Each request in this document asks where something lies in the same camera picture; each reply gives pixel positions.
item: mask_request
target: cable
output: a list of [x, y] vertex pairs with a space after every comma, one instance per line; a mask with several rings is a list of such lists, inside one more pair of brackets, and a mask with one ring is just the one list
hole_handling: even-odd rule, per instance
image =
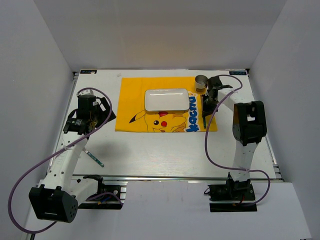
[[121, 206], [123, 206], [124, 204], [121, 202], [120, 198], [118, 198], [117, 195], [115, 195], [113, 192], [103, 192], [103, 193], [100, 193], [96, 196], [93, 196], [93, 197], [89, 197], [86, 199], [86, 201], [92, 201], [92, 200], [96, 200], [97, 198], [99, 198], [100, 196], [104, 196], [104, 195], [112, 195], [115, 197], [115, 199], [121, 204]]
[[234, 203], [232, 204], [233, 206], [239, 206], [240, 204], [243, 203], [243, 201], [245, 200], [245, 195], [242, 196], [241, 201], [239, 203]]
[[78, 96], [81, 92], [83, 92], [84, 90], [94, 90], [94, 91], [97, 91], [98, 93], [102, 94], [102, 95], [108, 100], [108, 102], [109, 102], [110, 112], [109, 112], [108, 116], [106, 117], [106, 119], [104, 120], [104, 122], [103, 122], [99, 127], [97, 127], [96, 129], [94, 129], [92, 132], [88, 133], [87, 135], [84, 135], [84, 136], [80, 137], [79, 139], [71, 142], [71, 143], [70, 143], [69, 145], [67, 145], [66, 147], [60, 149], [59, 151], [56, 151], [56, 152], [53, 153], [52, 155], [48, 156], [47, 158], [43, 159], [42, 161], [40, 161], [39, 163], [37, 163], [36, 165], [34, 165], [33, 167], [31, 167], [31, 168], [30, 168], [28, 171], [26, 171], [26, 172], [16, 181], [16, 183], [13, 185], [12, 190], [11, 190], [10, 195], [9, 195], [9, 199], [8, 199], [8, 213], [9, 213], [9, 217], [10, 217], [12, 223], [13, 223], [18, 229], [20, 229], [21, 231], [23, 231], [23, 232], [25, 232], [25, 233], [27, 233], [27, 234], [39, 234], [39, 233], [42, 233], [42, 232], [48, 230], [49, 228], [51, 228], [51, 227], [52, 227], [54, 224], [56, 224], [57, 222], [54, 221], [54, 222], [51, 223], [49, 226], [47, 226], [47, 227], [45, 227], [45, 228], [43, 228], [43, 229], [41, 229], [41, 230], [36, 230], [36, 231], [28, 230], [28, 229], [25, 229], [24, 227], [22, 227], [22, 226], [16, 221], [16, 219], [15, 219], [13, 213], [12, 213], [12, 198], [13, 198], [13, 195], [14, 195], [14, 193], [15, 193], [15, 190], [16, 190], [17, 186], [20, 184], [20, 182], [21, 182], [29, 173], [31, 173], [31, 172], [32, 172], [33, 170], [35, 170], [37, 167], [39, 167], [40, 165], [42, 165], [42, 164], [44, 164], [45, 162], [49, 161], [50, 159], [58, 156], [59, 154], [65, 152], [65, 151], [67, 150], [67, 148], [71, 148], [73, 145], [79, 143], [79, 142], [82, 141], [83, 139], [88, 138], [89, 136], [91, 136], [92, 134], [94, 134], [96, 131], [98, 131], [99, 129], [101, 129], [102, 126], [105, 125], [105, 124], [108, 122], [108, 120], [109, 120], [109, 118], [110, 118], [110, 116], [111, 116], [111, 114], [112, 114], [112, 103], [111, 103], [111, 100], [110, 100], [110, 98], [109, 98], [104, 92], [102, 92], [101, 90], [96, 89], [96, 88], [94, 88], [94, 87], [85, 87], [85, 88], [83, 88], [83, 89], [81, 89], [81, 90], [79, 90], [79, 91], [77, 92], [77, 96]]
[[210, 125], [211, 125], [211, 122], [216, 114], [216, 112], [218, 111], [218, 108], [220, 107], [220, 105], [227, 99], [229, 98], [234, 92], [242, 89], [242, 87], [244, 86], [243, 83], [240, 81], [239, 78], [237, 78], [236, 76], [232, 76], [232, 75], [227, 75], [227, 74], [220, 74], [220, 75], [217, 75], [216, 77], [231, 77], [231, 78], [234, 78], [236, 79], [239, 83], [240, 83], [240, 87], [236, 88], [235, 90], [229, 92], [215, 107], [215, 109], [213, 110], [213, 113], [211, 115], [211, 118], [206, 126], [206, 131], [205, 131], [205, 137], [204, 137], [204, 151], [205, 151], [205, 155], [206, 157], [208, 158], [208, 160], [210, 161], [210, 163], [212, 163], [213, 165], [215, 165], [216, 167], [218, 168], [221, 168], [221, 169], [226, 169], [226, 170], [236, 170], [236, 171], [248, 171], [249, 173], [255, 173], [255, 172], [259, 172], [259, 173], [263, 173], [266, 178], [268, 179], [268, 186], [266, 188], [266, 191], [264, 193], [264, 195], [257, 201], [255, 202], [252, 202], [252, 203], [248, 203], [246, 204], [246, 206], [251, 206], [251, 205], [254, 205], [254, 204], [257, 204], [259, 202], [261, 202], [265, 197], [266, 195], [268, 194], [269, 192], [269, 189], [270, 189], [270, 185], [271, 185], [271, 180], [270, 180], [270, 177], [269, 175], [263, 171], [263, 170], [259, 170], [259, 169], [255, 169], [255, 170], [250, 170], [250, 169], [245, 169], [245, 168], [237, 168], [237, 167], [229, 167], [229, 166], [222, 166], [220, 164], [217, 164], [215, 163], [209, 156], [209, 153], [208, 153], [208, 135], [209, 135], [209, 129], [210, 129]]
[[107, 196], [105, 199], [101, 200], [100, 203], [104, 203], [106, 201], [108, 201], [111, 197], [110, 196]]
[[95, 200], [101, 200], [101, 199], [103, 199], [103, 198], [104, 198], [104, 196], [99, 197], [99, 198], [96, 198]]

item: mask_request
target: pikachu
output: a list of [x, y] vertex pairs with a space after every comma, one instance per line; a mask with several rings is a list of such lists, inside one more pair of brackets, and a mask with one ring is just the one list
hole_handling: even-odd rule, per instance
[[187, 127], [187, 118], [183, 116], [184, 111], [146, 111], [137, 113], [129, 123], [144, 120], [149, 133], [179, 133], [184, 132]]

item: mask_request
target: white plate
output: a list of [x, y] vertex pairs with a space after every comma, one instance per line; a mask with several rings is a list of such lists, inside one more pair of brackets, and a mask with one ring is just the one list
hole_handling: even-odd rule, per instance
[[189, 109], [189, 95], [185, 88], [150, 89], [145, 91], [145, 110], [186, 111]]

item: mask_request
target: white backdrop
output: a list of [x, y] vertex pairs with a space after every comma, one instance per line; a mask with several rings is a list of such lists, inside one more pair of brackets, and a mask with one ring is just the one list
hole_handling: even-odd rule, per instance
[[35, 0], [73, 71], [250, 68], [285, 0]]
[[320, 1], [288, 0], [251, 69], [282, 176], [320, 240]]
[[[18, 240], [10, 221], [11, 188], [30, 167], [53, 150], [72, 87], [72, 72], [32, 0], [1, 0], [0, 7], [0, 233]], [[24, 226], [28, 193], [46, 165], [17, 188], [13, 213]]]

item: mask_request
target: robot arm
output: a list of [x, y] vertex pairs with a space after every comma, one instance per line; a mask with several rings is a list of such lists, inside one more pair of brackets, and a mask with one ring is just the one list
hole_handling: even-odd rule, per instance
[[[223, 85], [218, 76], [209, 78], [207, 86], [207, 93], [201, 96], [202, 117], [211, 115], [218, 102], [234, 91], [230, 85]], [[233, 112], [232, 132], [236, 149], [232, 167], [249, 170], [255, 150], [267, 134], [264, 104], [261, 101], [247, 100], [237, 92], [229, 96], [223, 104]], [[232, 200], [245, 195], [250, 188], [248, 171], [230, 170], [225, 185], [210, 187], [210, 196], [217, 201]]]
[[[220, 102], [232, 91], [232, 88], [219, 90], [217, 100]], [[261, 101], [248, 101], [237, 92], [223, 104], [233, 112], [232, 132], [236, 147], [232, 167], [250, 169], [255, 150], [267, 134], [264, 104]], [[234, 181], [245, 182], [250, 179], [247, 171], [231, 170], [230, 175]]]
[[[99, 127], [109, 111], [110, 106], [105, 98], [98, 98], [92, 94], [78, 96], [78, 109], [73, 110], [68, 116], [59, 147], [65, 148], [65, 145]], [[108, 121], [115, 118], [112, 112]], [[84, 176], [80, 182], [71, 185], [77, 161], [87, 142], [88, 139], [85, 138], [56, 156], [40, 186], [31, 188], [29, 199], [38, 219], [71, 223], [76, 216], [78, 206], [99, 191], [103, 178], [97, 175]]]

